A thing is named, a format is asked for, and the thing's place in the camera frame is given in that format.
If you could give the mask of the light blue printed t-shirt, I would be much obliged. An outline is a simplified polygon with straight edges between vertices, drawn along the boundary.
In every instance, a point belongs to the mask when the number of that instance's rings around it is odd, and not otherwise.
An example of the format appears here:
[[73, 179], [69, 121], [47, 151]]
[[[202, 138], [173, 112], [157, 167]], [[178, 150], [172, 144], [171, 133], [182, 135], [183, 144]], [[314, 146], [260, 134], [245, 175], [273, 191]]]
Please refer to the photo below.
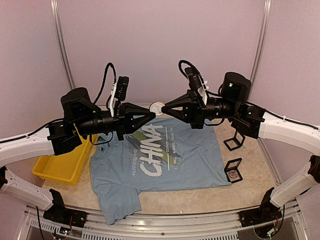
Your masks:
[[176, 118], [156, 118], [122, 141], [97, 139], [90, 178], [106, 223], [141, 210], [141, 192], [229, 185], [215, 131], [192, 129]]

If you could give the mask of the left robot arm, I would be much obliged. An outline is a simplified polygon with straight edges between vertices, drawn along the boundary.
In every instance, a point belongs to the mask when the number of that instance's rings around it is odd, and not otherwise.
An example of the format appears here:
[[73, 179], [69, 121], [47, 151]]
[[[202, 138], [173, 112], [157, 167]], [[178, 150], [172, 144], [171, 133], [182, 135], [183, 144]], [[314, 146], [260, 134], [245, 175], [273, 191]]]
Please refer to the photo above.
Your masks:
[[44, 211], [47, 220], [84, 227], [87, 213], [67, 208], [62, 195], [54, 189], [38, 187], [13, 174], [6, 166], [41, 156], [59, 156], [72, 152], [82, 139], [96, 134], [116, 133], [122, 141], [156, 115], [146, 108], [126, 102], [126, 90], [116, 97], [115, 110], [101, 110], [89, 96], [88, 90], [78, 87], [61, 99], [63, 118], [46, 123], [39, 129], [0, 141], [0, 192], [23, 200]]

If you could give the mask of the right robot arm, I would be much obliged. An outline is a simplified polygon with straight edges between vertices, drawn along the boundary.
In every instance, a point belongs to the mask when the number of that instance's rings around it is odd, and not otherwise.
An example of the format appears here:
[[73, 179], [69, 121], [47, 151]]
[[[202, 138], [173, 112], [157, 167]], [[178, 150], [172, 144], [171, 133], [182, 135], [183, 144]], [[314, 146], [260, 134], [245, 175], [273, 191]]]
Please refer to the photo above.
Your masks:
[[310, 160], [295, 175], [263, 196], [257, 208], [239, 212], [242, 227], [281, 218], [280, 208], [320, 183], [320, 128], [279, 116], [247, 101], [251, 81], [239, 73], [227, 72], [218, 97], [209, 97], [206, 84], [197, 73], [186, 73], [187, 93], [166, 103], [161, 111], [202, 129], [205, 120], [227, 119], [238, 134], [254, 139], [275, 140], [311, 153]]

